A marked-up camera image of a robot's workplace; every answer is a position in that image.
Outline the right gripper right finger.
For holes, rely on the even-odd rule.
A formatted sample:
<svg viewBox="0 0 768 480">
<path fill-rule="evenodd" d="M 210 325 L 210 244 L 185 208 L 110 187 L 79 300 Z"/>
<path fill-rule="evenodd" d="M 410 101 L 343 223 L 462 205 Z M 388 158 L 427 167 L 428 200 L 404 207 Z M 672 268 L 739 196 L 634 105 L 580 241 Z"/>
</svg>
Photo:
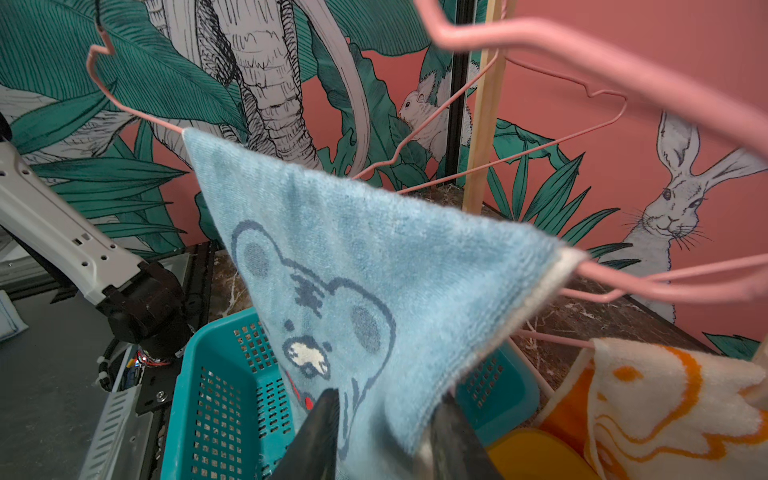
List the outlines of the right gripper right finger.
<svg viewBox="0 0 768 480">
<path fill-rule="evenodd" d="M 429 441 L 434 479 L 503 479 L 452 395 L 444 395 L 435 409 Z"/>
</svg>

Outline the cream orange towel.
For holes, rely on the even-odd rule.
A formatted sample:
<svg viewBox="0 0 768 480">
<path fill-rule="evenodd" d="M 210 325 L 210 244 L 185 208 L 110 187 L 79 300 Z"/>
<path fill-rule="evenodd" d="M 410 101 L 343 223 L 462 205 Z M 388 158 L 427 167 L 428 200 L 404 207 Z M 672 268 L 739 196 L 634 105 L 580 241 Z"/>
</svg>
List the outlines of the cream orange towel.
<svg viewBox="0 0 768 480">
<path fill-rule="evenodd" d="M 594 339 L 534 424 L 602 479 L 764 479 L 766 379 L 749 361 Z"/>
</svg>

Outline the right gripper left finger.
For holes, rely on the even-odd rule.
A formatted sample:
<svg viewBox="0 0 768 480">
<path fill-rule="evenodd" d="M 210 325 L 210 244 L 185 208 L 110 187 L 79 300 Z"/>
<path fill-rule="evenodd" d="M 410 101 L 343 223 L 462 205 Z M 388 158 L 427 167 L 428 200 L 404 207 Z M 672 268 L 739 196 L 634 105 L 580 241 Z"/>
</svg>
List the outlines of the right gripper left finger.
<svg viewBox="0 0 768 480">
<path fill-rule="evenodd" d="M 271 480 L 334 480 L 340 420 L 339 392 L 326 389 L 305 419 Z"/>
</svg>

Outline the pink wire hanger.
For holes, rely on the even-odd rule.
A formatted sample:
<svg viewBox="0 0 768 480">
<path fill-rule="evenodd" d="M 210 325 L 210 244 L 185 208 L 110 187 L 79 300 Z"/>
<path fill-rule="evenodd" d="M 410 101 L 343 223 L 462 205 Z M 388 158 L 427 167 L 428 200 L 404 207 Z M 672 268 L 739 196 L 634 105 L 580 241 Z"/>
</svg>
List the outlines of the pink wire hanger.
<svg viewBox="0 0 768 480">
<path fill-rule="evenodd" d="M 462 97 L 470 87 L 475 86 L 480 80 L 484 79 L 486 76 L 489 75 L 489 72 L 495 67 L 495 64 L 498 62 L 499 55 L 500 55 L 500 52 L 497 51 L 493 55 L 493 57 L 488 61 L 487 65 L 479 70 L 478 75 L 476 77 L 474 77 L 472 80 L 468 81 L 456 93 L 452 94 L 449 97 L 449 99 L 444 104 L 442 104 L 440 107 L 438 107 L 437 110 L 433 114 L 431 114 L 424 122 L 422 122 L 417 128 L 415 128 L 408 136 L 406 136 L 398 144 L 398 146 L 397 146 L 397 148 L 395 150 L 395 153 L 394 153 L 393 157 L 390 160 L 386 160 L 386 161 L 382 161 L 382 162 L 377 162 L 377 163 L 371 164 L 369 167 L 364 169 L 361 173 L 358 173 L 357 175 L 352 177 L 352 180 L 358 180 L 361 177 L 365 177 L 370 172 L 373 172 L 373 171 L 375 171 L 375 170 L 377 170 L 377 169 L 379 169 L 381 167 L 393 165 L 398 160 L 398 158 L 400 157 L 400 154 L 401 154 L 401 151 L 403 150 L 403 148 L 407 144 L 409 144 L 415 138 L 415 136 L 418 133 L 420 133 L 426 126 L 428 126 L 430 123 L 432 123 L 434 120 L 436 120 L 441 112 L 446 110 L 456 100 L 458 100 L 460 97 Z M 588 98 L 595 98 L 595 97 L 598 97 L 598 96 L 612 96 L 612 97 L 620 98 L 620 99 L 623 100 L 623 103 L 621 105 L 621 109 L 619 110 L 619 112 L 616 114 L 615 117 L 613 117 L 610 120 L 605 121 L 603 123 L 599 123 L 597 125 L 594 125 L 592 127 L 587 128 L 587 129 L 584 129 L 584 130 L 581 130 L 581 131 L 577 131 L 577 132 L 575 132 L 573 134 L 569 134 L 569 135 L 566 135 L 566 136 L 561 137 L 561 138 L 557 138 L 557 139 L 554 139 L 554 140 L 551 140 L 551 141 L 548 141 L 548 142 L 545 142 L 545 143 L 541 143 L 541 144 L 539 144 L 536 147 L 532 147 L 532 148 L 529 148 L 529 149 L 526 149 L 526 150 L 522 150 L 522 151 L 520 151 L 519 153 L 517 153 L 515 155 L 511 155 L 511 156 L 508 156 L 508 157 L 502 157 L 502 158 L 500 158 L 500 159 L 498 159 L 498 160 L 496 160 L 494 162 L 488 162 L 487 159 L 488 159 L 489 153 L 483 153 L 482 149 L 483 148 L 489 148 L 489 147 L 493 146 L 493 140 L 495 138 L 495 132 L 496 132 L 496 125 L 495 125 L 495 123 L 493 123 L 490 127 L 482 127 L 481 126 L 481 120 L 482 120 L 481 108 L 482 107 L 486 107 L 486 106 L 491 107 L 493 105 L 493 100 L 492 99 L 487 99 L 487 100 L 481 99 L 482 90 L 481 90 L 480 87 L 478 87 L 477 88 L 477 93 L 476 93 L 477 101 L 476 101 L 475 126 L 474 126 L 474 130 L 473 130 L 473 133 L 477 136 L 477 138 L 473 138 L 471 140 L 471 147 L 473 147 L 474 150 L 470 151 L 470 158 L 469 158 L 469 162 L 468 162 L 468 164 L 469 164 L 468 168 L 466 170 L 464 170 L 463 172 L 457 172 L 457 173 L 452 174 L 452 175 L 446 175 L 446 176 L 444 176 L 442 178 L 439 178 L 439 179 L 434 179 L 434 180 L 427 181 L 427 182 L 424 182 L 424 183 L 421 183 L 421 184 L 418 184 L 418 185 L 415 185 L 415 186 L 412 186 L 412 187 L 409 187 L 409 188 L 406 188 L 406 189 L 399 190 L 399 191 L 397 191 L 397 194 L 404 195 L 406 193 L 410 193 L 410 192 L 418 191 L 418 190 L 421 190 L 421 189 L 424 189 L 424 188 L 427 188 L 427 187 L 431 187 L 431 186 L 439 185 L 439 184 L 442 184 L 442 183 L 446 183 L 446 182 L 449 182 L 451 180 L 456 180 L 458 178 L 469 177 L 469 176 L 474 175 L 475 173 L 483 172 L 485 170 L 488 170 L 488 169 L 494 167 L 495 165 L 498 165 L 498 164 L 501 164 L 501 163 L 506 163 L 506 162 L 509 162 L 509 161 L 512 161 L 512 160 L 515 160 L 515 159 L 527 156 L 529 154 L 541 151 L 541 150 L 547 150 L 550 147 L 556 148 L 561 143 L 564 143 L 566 141 L 569 141 L 569 140 L 572 140 L 572 139 L 584 136 L 584 135 L 586 135 L 588 133 L 592 133 L 594 131 L 600 130 L 600 129 L 605 128 L 607 126 L 613 125 L 614 123 L 618 122 L 622 118 L 622 116 L 625 114 L 625 112 L 627 110 L 627 107 L 628 107 L 628 97 L 627 97 L 626 94 L 624 94 L 622 92 L 615 91 L 615 90 L 610 90 L 610 89 L 605 89 L 605 88 L 599 89 L 599 90 L 591 90 L 590 86 L 588 85 L 588 83 L 586 81 L 578 79 L 577 77 L 574 77 L 572 75 L 561 74 L 561 73 L 554 72 L 554 71 L 551 71 L 551 70 L 548 70 L 548 69 L 544 69 L 544 68 L 532 65 L 530 63 L 526 63 L 526 62 L 522 62 L 522 61 L 519 61 L 519 60 L 515 60 L 515 59 L 513 59 L 513 58 L 511 58 L 509 56 L 506 56 L 505 60 L 507 62 L 511 62 L 515 66 L 522 67 L 522 68 L 527 69 L 529 71 L 533 71 L 535 73 L 539 73 L 539 74 L 542 74 L 542 75 L 545 75 L 545 76 L 549 76 L 549 77 L 552 77 L 552 78 L 555 78 L 555 79 L 564 80 L 564 81 L 567 81 L 567 82 L 579 85 L 580 87 L 582 87 L 584 89 L 584 91 L 585 91 L 585 93 L 586 93 Z"/>
</svg>

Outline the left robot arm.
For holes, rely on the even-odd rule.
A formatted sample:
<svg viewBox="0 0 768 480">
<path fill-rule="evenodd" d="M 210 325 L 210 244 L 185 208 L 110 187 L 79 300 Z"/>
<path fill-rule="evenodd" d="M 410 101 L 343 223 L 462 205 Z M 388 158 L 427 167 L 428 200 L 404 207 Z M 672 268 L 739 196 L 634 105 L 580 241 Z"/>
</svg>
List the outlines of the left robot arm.
<svg viewBox="0 0 768 480">
<path fill-rule="evenodd" d="M 112 333 L 161 363 L 192 337 L 176 276 L 122 248 L 49 188 L 22 160 L 1 123 L 1 225 L 51 273 L 106 316 Z"/>
</svg>

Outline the dark blue towel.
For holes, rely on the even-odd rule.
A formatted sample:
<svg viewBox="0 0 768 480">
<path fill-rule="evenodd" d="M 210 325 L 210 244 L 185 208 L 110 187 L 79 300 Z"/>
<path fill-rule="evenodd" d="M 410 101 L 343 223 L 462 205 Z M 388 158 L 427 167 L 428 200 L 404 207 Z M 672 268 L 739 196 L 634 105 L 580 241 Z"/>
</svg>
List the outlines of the dark blue towel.
<svg viewBox="0 0 768 480">
<path fill-rule="evenodd" d="M 460 379 L 585 260 L 528 224 L 466 214 L 187 128 L 183 141 L 305 422 L 338 392 L 337 475 L 418 479 Z"/>
</svg>

